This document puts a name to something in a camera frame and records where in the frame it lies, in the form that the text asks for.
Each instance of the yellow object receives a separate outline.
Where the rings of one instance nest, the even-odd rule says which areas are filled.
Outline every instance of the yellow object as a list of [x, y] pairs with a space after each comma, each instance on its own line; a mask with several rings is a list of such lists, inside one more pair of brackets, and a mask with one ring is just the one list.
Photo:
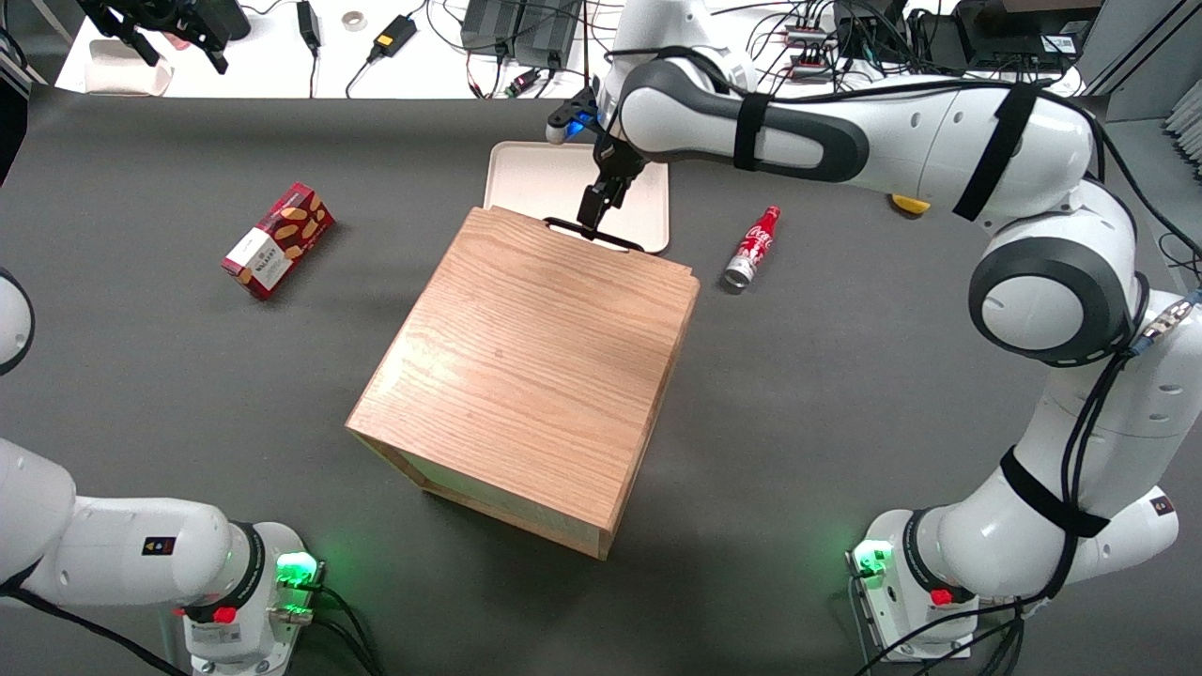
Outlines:
[[930, 208], [929, 202], [923, 202], [922, 200], [915, 200], [914, 197], [904, 197], [902, 195], [889, 195], [893, 200], [893, 204], [908, 214], [922, 215], [927, 213]]

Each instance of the wooden box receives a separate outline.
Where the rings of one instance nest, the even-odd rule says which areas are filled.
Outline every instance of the wooden box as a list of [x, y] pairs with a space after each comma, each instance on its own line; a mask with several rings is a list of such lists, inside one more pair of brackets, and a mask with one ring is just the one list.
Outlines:
[[605, 559], [698, 290], [472, 209], [346, 427], [423, 490]]

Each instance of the label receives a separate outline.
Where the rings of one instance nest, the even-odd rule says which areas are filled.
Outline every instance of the label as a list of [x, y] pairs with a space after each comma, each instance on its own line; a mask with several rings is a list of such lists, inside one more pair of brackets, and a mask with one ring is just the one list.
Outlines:
[[1067, 35], [1043, 35], [1043, 51], [1051, 54], [1076, 54], [1077, 46]]
[[1060, 29], [1060, 32], [1064, 34], [1064, 35], [1072, 35], [1075, 32], [1081, 32], [1081, 31], [1085, 30], [1088, 26], [1089, 26], [1089, 22], [1088, 20], [1084, 20], [1084, 22], [1069, 22], [1069, 23], [1064, 24], [1064, 28]]
[[237, 644], [242, 640], [242, 625], [232, 624], [192, 624], [192, 642], [206, 645]]
[[263, 285], [263, 289], [270, 291], [284, 273], [292, 267], [292, 261], [284, 256], [284, 249], [280, 249], [274, 241], [270, 238], [260, 247], [258, 251], [251, 256], [250, 263], [246, 266], [250, 268], [250, 273]]
[[257, 254], [258, 249], [263, 247], [263, 242], [267, 242], [270, 238], [270, 235], [257, 227], [252, 227], [240, 242], [234, 244], [233, 249], [226, 257], [242, 267], [246, 267], [250, 263], [250, 257]]
[[174, 538], [147, 538], [142, 542], [142, 556], [171, 556], [174, 551]]
[[1167, 496], [1161, 496], [1159, 498], [1152, 499], [1152, 509], [1156, 510], [1156, 516], [1165, 516], [1166, 514], [1173, 514], [1173, 503], [1168, 502]]
[[758, 267], [763, 262], [764, 254], [772, 247], [772, 235], [758, 225], [752, 225], [751, 230], [748, 231], [746, 236], [743, 238], [743, 243], [739, 244], [738, 250], [734, 251], [736, 256], [746, 256], [751, 259], [751, 265]]

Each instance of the power adapter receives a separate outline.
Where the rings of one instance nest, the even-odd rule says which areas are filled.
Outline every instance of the power adapter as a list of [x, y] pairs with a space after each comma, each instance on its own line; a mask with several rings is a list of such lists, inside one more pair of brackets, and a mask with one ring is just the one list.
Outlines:
[[505, 95], [510, 99], [517, 99], [523, 93], [534, 89], [535, 83], [538, 82], [538, 69], [530, 69], [513, 78], [513, 82], [505, 88]]
[[380, 59], [395, 57], [397, 52], [405, 46], [413, 34], [417, 32], [417, 24], [405, 14], [397, 14], [392, 23], [380, 31], [380, 35], [371, 42], [371, 52], [368, 54], [368, 63], [374, 64]]
[[297, 28], [300, 30], [300, 38], [309, 47], [309, 52], [316, 57], [317, 51], [321, 49], [321, 28], [309, 0], [297, 2]]

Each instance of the black box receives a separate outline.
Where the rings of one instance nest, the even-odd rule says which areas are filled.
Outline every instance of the black box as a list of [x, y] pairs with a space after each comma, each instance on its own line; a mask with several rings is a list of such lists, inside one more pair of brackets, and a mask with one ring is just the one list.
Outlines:
[[469, 52], [513, 55], [522, 5], [517, 0], [469, 0], [459, 40]]
[[964, 0], [952, 17], [968, 67], [994, 70], [1023, 57], [1055, 69], [1081, 55], [1097, 8], [1007, 12], [1001, 0]]
[[567, 67], [579, 13], [581, 0], [525, 2], [513, 38], [513, 57], [523, 66]]

